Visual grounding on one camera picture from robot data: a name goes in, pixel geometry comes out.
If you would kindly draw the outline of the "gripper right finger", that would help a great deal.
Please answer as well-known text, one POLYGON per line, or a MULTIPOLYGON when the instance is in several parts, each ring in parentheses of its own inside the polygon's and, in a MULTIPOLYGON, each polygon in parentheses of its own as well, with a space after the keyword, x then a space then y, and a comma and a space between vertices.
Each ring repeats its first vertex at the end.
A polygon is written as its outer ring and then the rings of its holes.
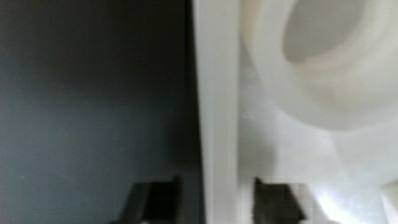
POLYGON ((298 224, 305 213, 286 184, 270 184, 254 179, 254 224, 298 224))

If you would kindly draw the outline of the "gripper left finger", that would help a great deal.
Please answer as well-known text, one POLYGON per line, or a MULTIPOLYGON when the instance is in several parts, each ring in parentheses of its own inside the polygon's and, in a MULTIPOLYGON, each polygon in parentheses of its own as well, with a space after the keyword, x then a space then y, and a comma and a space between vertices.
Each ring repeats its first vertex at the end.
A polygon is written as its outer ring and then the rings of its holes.
POLYGON ((183 180, 133 185, 119 216, 119 224, 181 224, 183 180))

